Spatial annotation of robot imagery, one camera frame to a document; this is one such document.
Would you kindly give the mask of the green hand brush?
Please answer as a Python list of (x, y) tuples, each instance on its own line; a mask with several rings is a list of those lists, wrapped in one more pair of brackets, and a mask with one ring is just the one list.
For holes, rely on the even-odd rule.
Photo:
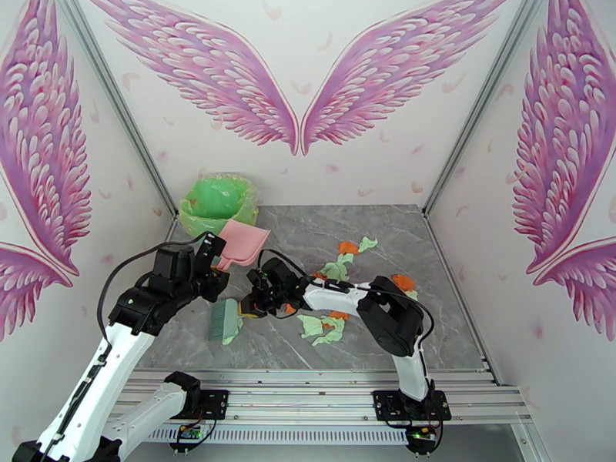
[(238, 325), (243, 325), (239, 315), (239, 303), (235, 299), (220, 300), (210, 307), (209, 331), (207, 339), (210, 342), (220, 342)]

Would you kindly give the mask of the small circuit board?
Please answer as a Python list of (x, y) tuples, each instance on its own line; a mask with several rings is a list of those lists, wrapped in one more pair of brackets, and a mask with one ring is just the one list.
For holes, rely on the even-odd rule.
[(440, 445), (441, 431), (430, 425), (412, 426), (405, 428), (407, 439), (406, 448), (416, 455), (432, 454)]
[(176, 435), (176, 440), (169, 443), (169, 448), (175, 456), (188, 455), (204, 444), (213, 434), (216, 429), (216, 421), (209, 425), (180, 426)]

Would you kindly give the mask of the aluminium frame post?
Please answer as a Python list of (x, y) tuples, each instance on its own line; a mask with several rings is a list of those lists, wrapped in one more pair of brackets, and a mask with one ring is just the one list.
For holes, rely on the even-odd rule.
[(57, 0), (61, 10), (66, 15), (69, 24), (74, 30), (77, 39), (85, 51), (92, 71), (99, 80), (101, 87), (114, 109), (119, 123), (128, 137), (136, 155), (139, 157), (144, 169), (149, 175), (164, 206), (172, 219), (177, 219), (179, 209), (172, 197), (169, 188), (165, 184), (160, 171), (152, 157), (146, 141), (135, 121), (131, 110), (126, 102), (120, 86), (112, 74), (103, 51), (95, 38), (94, 32), (87, 21), (82, 6), (78, 0)]
[(529, 24), (537, 14), (542, 2), (543, 0), (521, 0), (507, 34), (504, 36), (504, 40), (488, 69), (486, 79), (482, 83), (467, 118), (454, 141), (450, 155), (445, 160), (444, 167), (440, 171), (426, 203), (423, 205), (421, 213), (425, 220), (430, 218), (442, 192), (453, 177), (467, 144), (481, 123), (490, 102), (494, 99), (497, 87), (514, 57), (520, 40), (528, 30)]

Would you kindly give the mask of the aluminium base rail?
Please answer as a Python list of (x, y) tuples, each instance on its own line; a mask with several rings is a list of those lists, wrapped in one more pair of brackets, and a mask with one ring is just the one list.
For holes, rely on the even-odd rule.
[[(379, 370), (194, 371), (207, 390), (229, 393), (228, 424), (372, 424), (372, 393), (396, 390), (397, 375)], [(444, 370), (431, 374), (446, 394), (452, 424), (529, 424), (514, 386), (499, 385), (488, 370)]]

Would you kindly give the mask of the pink plastic dustpan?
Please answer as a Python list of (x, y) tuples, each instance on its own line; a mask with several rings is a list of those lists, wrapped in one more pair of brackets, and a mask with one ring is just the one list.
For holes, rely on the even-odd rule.
[(228, 270), (233, 264), (250, 266), (264, 247), (271, 231), (230, 219), (221, 230), (219, 237), (226, 241), (216, 266)]

